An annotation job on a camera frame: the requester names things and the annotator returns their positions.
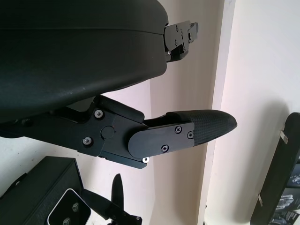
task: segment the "screw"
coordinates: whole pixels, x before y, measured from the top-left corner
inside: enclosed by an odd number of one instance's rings
[[[143,163],[149,162],[149,157],[143,158],[143,159],[142,159],[142,162],[143,162]]]
[[[102,116],[103,116],[103,112],[101,110],[96,110],[94,112],[94,116],[97,118],[97,119],[100,119]]]
[[[167,152],[168,150],[169,150],[169,146],[167,144],[165,144],[161,147],[162,152]]]
[[[175,127],[175,133],[180,134],[181,132],[182,132],[182,127],[181,126]]]
[[[73,212],[77,212],[78,211],[78,206],[79,206],[79,204],[77,202],[72,206]]]
[[[92,144],[92,139],[90,137],[85,137],[82,142],[84,145],[90,145]]]
[[[64,219],[64,221],[62,222],[62,225],[70,225],[70,224],[71,224],[70,218],[66,218],[66,219]]]
[[[192,139],[194,137],[194,133],[192,131],[188,132],[187,138]]]

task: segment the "black panel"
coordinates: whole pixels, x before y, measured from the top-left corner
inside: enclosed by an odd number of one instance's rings
[[[300,114],[292,113],[286,120],[284,134],[287,144],[279,139],[259,201],[251,217],[251,225],[268,225],[291,173],[300,156]]]

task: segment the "metal bracket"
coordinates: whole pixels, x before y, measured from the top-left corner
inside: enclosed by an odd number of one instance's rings
[[[145,158],[191,148],[195,145],[194,128],[194,123],[187,122],[139,131],[129,140],[129,153],[135,158]]]
[[[165,28],[165,52],[167,61],[183,59],[189,49],[189,44],[197,39],[198,23],[181,22]]]

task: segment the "black metal bracket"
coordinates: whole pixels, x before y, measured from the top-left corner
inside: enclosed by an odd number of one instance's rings
[[[181,22],[165,28],[165,52],[167,62],[183,59],[188,54],[189,44],[197,39],[198,23]]]
[[[195,141],[189,135],[194,135],[194,128],[194,123],[187,122],[139,131],[129,141],[129,153],[136,158],[145,158],[191,148]]]
[[[144,120],[142,112],[97,96],[84,112],[64,107],[1,124],[0,135],[26,136],[142,169],[147,165],[147,157],[194,145],[185,133],[193,131],[194,124],[167,118]],[[182,134],[174,132],[176,126],[183,128]],[[170,146],[168,151],[161,150],[163,145]]]

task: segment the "black product box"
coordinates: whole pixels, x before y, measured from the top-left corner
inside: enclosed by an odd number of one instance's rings
[[[296,164],[286,186],[288,188],[300,188],[300,164]]]
[[[275,212],[269,225],[297,225],[299,224],[298,217],[299,214],[295,212]]]
[[[300,188],[286,188],[277,204],[278,211],[294,211],[300,209]]]

